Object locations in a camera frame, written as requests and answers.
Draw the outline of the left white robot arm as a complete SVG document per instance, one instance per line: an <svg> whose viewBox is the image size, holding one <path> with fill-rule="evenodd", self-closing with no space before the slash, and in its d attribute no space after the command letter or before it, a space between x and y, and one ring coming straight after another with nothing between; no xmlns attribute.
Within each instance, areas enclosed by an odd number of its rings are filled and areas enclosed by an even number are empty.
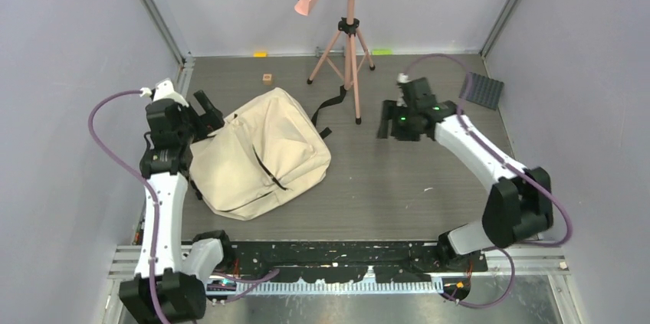
<svg viewBox="0 0 650 324"><path fill-rule="evenodd" d="M206 112L197 114L170 79L141 92L151 99L146 151L137 172L146 193L146 219L133 278L120 284L119 297L138 323L192 322L205 315L212 271L227 273L235 263L224 231L200 234L187 254L182 251L191 145L221 127L223 118L204 93L196 97Z"/></svg>

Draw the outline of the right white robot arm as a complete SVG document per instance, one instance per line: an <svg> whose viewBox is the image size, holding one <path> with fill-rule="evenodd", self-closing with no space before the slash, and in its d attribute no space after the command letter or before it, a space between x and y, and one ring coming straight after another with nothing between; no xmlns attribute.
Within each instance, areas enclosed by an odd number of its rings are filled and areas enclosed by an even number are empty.
<svg viewBox="0 0 650 324"><path fill-rule="evenodd" d="M438 101L426 78L400 74L397 87L399 98L382 103L377 138L415 142L427 136L455 155L487 192L480 219L439 236L442 267L458 270L469 254L506 248L553 226L550 176L543 168L529 169L495 147L454 102Z"/></svg>

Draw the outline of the beige canvas backpack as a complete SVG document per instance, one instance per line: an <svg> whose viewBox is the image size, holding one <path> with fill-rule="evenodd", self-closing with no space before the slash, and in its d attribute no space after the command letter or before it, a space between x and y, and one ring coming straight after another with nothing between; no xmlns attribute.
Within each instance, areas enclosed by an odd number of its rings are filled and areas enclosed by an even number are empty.
<svg viewBox="0 0 650 324"><path fill-rule="evenodd" d="M318 130L287 91L275 88L225 118L191 146L190 180L216 215L250 221L324 180L330 128Z"/></svg>

